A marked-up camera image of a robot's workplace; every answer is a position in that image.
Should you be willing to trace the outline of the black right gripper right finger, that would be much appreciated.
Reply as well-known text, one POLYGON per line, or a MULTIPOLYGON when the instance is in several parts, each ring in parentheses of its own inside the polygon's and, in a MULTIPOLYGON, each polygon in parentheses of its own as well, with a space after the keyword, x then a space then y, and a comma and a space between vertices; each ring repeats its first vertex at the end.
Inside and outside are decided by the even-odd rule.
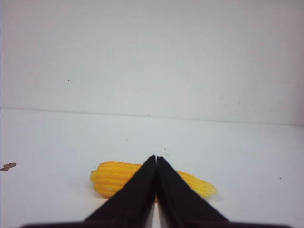
POLYGON ((193 191, 163 157, 157 157, 157 198, 168 222, 229 222, 193 191))

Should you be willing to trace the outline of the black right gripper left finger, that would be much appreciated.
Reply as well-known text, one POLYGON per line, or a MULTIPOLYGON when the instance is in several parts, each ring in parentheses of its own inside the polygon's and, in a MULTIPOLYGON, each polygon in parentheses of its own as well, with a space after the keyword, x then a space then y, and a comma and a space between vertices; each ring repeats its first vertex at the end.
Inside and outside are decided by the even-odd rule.
POLYGON ((153 155, 86 221, 145 221, 155 200, 155 181, 156 158, 153 155))

